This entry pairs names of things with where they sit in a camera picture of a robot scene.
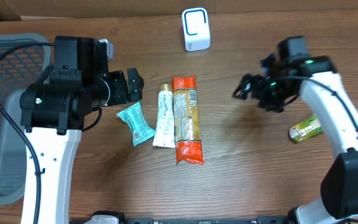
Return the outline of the white tube gold cap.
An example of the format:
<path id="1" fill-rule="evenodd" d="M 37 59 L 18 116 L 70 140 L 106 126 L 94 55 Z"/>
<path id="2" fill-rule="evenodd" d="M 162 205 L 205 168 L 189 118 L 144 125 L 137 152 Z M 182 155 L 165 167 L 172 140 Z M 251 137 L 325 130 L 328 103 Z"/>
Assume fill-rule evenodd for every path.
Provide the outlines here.
<path id="1" fill-rule="evenodd" d="M 157 124 L 153 146 L 175 148 L 174 129 L 172 86 L 163 84 L 158 93 Z"/>

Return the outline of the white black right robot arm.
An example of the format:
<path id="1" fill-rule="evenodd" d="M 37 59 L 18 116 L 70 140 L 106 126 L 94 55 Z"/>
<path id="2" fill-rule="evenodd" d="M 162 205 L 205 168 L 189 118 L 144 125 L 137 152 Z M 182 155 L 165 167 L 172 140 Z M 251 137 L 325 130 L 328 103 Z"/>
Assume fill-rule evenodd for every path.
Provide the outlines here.
<path id="1" fill-rule="evenodd" d="M 261 60 L 263 75 L 242 77 L 233 97 L 257 99 L 259 107 L 277 113 L 301 98 L 319 120 L 334 158 L 319 198 L 291 209 L 285 223 L 357 223 L 358 111 L 331 59 L 312 56 L 303 36 L 281 41 L 277 50 Z"/>

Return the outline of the red orange pasta packet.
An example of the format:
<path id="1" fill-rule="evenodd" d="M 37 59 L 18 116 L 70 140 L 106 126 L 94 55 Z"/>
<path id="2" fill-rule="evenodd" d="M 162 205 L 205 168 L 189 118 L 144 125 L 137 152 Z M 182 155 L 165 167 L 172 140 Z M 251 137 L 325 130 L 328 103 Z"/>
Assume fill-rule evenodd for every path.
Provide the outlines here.
<path id="1" fill-rule="evenodd" d="M 177 162 L 204 164 L 196 76 L 172 78 Z"/>

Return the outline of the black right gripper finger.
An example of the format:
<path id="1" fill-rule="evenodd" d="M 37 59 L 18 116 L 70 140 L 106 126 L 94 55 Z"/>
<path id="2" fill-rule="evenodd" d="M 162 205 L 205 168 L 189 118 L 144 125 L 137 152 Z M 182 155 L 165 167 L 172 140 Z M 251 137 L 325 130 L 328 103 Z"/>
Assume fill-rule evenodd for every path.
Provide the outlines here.
<path id="1" fill-rule="evenodd" d="M 251 74 L 245 74 L 242 78 L 241 81 L 237 87 L 237 90 L 249 90 L 252 80 L 253 80 L 253 75 Z"/>
<path id="2" fill-rule="evenodd" d="M 248 100 L 248 94 L 250 92 L 250 83 L 240 84 L 233 92 L 232 97 L 240 100 Z"/>

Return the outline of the teal snack packet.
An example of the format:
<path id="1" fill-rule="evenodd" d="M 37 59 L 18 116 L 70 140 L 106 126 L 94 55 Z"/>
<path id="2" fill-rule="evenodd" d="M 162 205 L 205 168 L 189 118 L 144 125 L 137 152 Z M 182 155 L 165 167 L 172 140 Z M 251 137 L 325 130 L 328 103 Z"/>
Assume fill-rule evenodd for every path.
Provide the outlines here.
<path id="1" fill-rule="evenodd" d="M 118 112 L 117 116 L 130 128 L 134 147 L 155 136 L 155 130 L 146 122 L 139 102 Z"/>

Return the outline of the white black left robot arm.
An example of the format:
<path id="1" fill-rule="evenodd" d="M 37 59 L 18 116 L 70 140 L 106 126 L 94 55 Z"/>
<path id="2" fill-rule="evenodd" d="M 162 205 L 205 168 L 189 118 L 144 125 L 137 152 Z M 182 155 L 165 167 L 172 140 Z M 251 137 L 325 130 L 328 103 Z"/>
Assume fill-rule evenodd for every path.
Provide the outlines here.
<path id="1" fill-rule="evenodd" d="M 27 158 L 21 223 L 68 223 L 71 176 L 85 117 L 105 106 L 142 99 L 135 68 L 111 72 L 106 39 L 57 36 L 47 82 L 20 98 L 21 126 L 34 148 Z"/>

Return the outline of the green tea packet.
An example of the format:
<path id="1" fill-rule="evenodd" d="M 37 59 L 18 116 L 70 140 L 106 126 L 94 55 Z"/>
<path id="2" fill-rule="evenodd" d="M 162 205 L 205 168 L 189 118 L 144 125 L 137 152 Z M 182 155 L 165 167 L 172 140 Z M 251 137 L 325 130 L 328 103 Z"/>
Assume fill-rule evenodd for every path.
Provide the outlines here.
<path id="1" fill-rule="evenodd" d="M 309 118 L 300 121 L 288 130 L 289 138 L 295 143 L 312 138 L 321 133 L 323 133 L 323 129 L 315 114 L 312 114 Z"/>

